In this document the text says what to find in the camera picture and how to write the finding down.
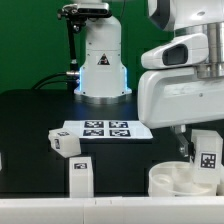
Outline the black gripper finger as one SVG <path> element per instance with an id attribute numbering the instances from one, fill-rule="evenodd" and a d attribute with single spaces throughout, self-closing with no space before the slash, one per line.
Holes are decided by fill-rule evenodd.
<path id="1" fill-rule="evenodd" d="M 179 151 L 184 157 L 189 156 L 189 142 L 185 137 L 186 126 L 176 125 L 171 127 L 171 131 L 179 142 Z"/>

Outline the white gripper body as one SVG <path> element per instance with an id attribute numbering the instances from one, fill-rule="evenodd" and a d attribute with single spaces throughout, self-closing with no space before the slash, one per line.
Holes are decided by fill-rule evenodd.
<path id="1" fill-rule="evenodd" d="M 193 67 L 145 72 L 138 84 L 138 117 L 148 128 L 224 118 L 224 78 L 198 79 Z"/>

